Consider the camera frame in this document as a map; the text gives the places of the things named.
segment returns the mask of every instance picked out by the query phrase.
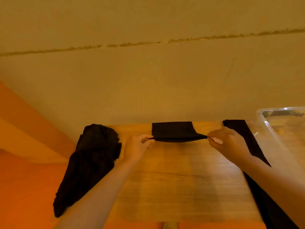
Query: beige wall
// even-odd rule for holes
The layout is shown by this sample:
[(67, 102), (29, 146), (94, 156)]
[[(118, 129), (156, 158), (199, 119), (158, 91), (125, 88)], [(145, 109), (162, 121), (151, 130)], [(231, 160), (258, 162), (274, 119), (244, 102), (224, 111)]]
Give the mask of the beige wall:
[[(304, 0), (0, 6), (0, 79), (75, 142), (91, 123), (249, 119), (258, 108), (305, 105), (305, 33), (168, 43), (301, 29)], [(32, 54), (126, 42), (161, 43)]]

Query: person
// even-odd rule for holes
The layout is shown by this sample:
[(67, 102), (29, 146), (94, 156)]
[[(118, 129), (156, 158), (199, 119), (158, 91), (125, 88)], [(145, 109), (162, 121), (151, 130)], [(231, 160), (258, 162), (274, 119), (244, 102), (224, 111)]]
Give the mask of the person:
[[(223, 127), (208, 134), (209, 144), (246, 172), (285, 211), (300, 229), (305, 229), (305, 186), (277, 172), (250, 154), (244, 138)], [(81, 200), (66, 210), (55, 229), (101, 229), (125, 180), (144, 151), (154, 143), (148, 134), (133, 135), (126, 142), (124, 157)]]

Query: black fabric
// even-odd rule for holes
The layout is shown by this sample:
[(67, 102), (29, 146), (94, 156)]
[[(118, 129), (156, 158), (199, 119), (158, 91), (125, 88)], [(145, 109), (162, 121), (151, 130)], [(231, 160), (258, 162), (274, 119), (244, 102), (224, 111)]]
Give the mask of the black fabric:
[(206, 135), (197, 133), (191, 121), (152, 123), (152, 135), (156, 141), (188, 142), (207, 139)]
[(119, 158), (121, 143), (112, 129), (103, 125), (86, 126), (79, 137), (75, 152), (70, 156), (53, 208), (56, 217), (80, 200), (114, 167)]
[[(244, 120), (225, 120), (224, 126), (237, 131), (245, 139), (250, 153), (261, 159), (267, 165), (271, 166), (265, 158), (255, 137)], [(288, 215), (276, 204), (275, 201), (244, 172), (246, 181), (252, 192), (257, 207), (261, 213), (262, 219), (267, 229), (298, 229), (296, 224)]]

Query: clear plastic container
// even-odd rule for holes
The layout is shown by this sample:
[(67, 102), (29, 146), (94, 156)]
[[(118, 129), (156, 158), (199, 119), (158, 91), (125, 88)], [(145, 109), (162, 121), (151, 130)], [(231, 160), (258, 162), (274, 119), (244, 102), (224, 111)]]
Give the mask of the clear plastic container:
[(305, 184), (305, 107), (257, 111), (251, 128), (272, 167)]

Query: black garment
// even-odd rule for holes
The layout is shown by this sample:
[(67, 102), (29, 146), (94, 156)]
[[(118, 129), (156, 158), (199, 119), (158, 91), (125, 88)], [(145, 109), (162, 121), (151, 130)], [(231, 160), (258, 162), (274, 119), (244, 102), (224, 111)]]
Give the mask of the black garment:
[[(224, 126), (234, 129), (246, 141), (250, 153), (261, 159), (267, 165), (271, 166), (265, 158), (261, 148), (259, 147), (255, 137), (247, 126), (244, 120), (225, 120)], [(252, 179), (244, 172), (246, 181), (252, 192), (257, 207), (261, 213), (263, 221), (267, 229), (298, 229), (295, 223), (288, 215), (276, 204), (275, 201)]]
[(119, 158), (121, 143), (117, 133), (103, 125), (86, 126), (79, 137), (75, 152), (70, 156), (53, 208), (56, 217), (80, 200), (114, 167)]
[(152, 135), (156, 141), (187, 142), (207, 139), (206, 135), (197, 133), (191, 121), (152, 123)]

